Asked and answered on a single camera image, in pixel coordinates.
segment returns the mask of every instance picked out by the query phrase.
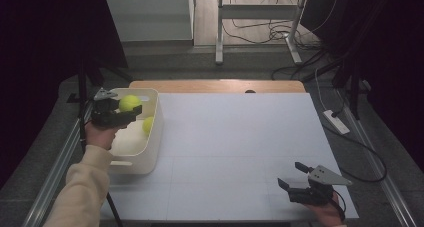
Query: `white plastic basket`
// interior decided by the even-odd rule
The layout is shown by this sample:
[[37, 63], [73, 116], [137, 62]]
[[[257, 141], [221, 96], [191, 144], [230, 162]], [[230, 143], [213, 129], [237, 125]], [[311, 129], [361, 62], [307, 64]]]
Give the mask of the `white plastic basket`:
[[[111, 92], [118, 94], [115, 99], [126, 95], [138, 96], [143, 104], [143, 112], [136, 121], [116, 133], [110, 153], [114, 155], [109, 173], [147, 174], [155, 165], [163, 129], [163, 114], [158, 92], [154, 89], [118, 88]], [[154, 116], [150, 134], [144, 133], [143, 121]]]

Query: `white power strip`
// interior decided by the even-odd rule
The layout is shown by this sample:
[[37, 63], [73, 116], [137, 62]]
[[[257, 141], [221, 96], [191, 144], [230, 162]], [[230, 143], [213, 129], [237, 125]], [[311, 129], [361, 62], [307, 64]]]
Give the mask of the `white power strip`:
[[324, 111], [323, 114], [327, 118], [327, 120], [336, 128], [340, 134], [346, 134], [349, 133], [350, 130], [346, 127], [346, 125], [343, 124], [343, 122], [339, 119], [339, 117], [333, 117], [331, 114], [333, 111], [327, 110]]

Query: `sweater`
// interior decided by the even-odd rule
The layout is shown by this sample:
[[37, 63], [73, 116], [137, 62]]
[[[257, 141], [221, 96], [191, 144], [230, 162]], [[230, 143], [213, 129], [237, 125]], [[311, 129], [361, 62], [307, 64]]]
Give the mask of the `sweater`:
[[100, 208], [109, 188], [107, 174], [113, 155], [87, 145], [80, 163], [72, 165], [66, 185], [53, 204], [44, 226], [99, 226]]

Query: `yellow tennis ball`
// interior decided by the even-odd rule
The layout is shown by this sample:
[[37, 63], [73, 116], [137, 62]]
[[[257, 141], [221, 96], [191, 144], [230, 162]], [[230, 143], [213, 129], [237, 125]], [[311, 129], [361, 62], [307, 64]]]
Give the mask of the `yellow tennis ball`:
[[119, 100], [119, 111], [131, 111], [134, 107], [141, 105], [141, 100], [135, 95], [126, 95]]
[[146, 134], [150, 134], [150, 131], [152, 130], [152, 124], [153, 124], [153, 116], [147, 117], [143, 121], [143, 131]]

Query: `wall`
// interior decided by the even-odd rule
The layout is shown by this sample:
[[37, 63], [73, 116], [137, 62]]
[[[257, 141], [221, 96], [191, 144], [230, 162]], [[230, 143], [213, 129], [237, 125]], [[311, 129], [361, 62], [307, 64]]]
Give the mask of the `wall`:
[[107, 0], [121, 42], [193, 39], [192, 0]]

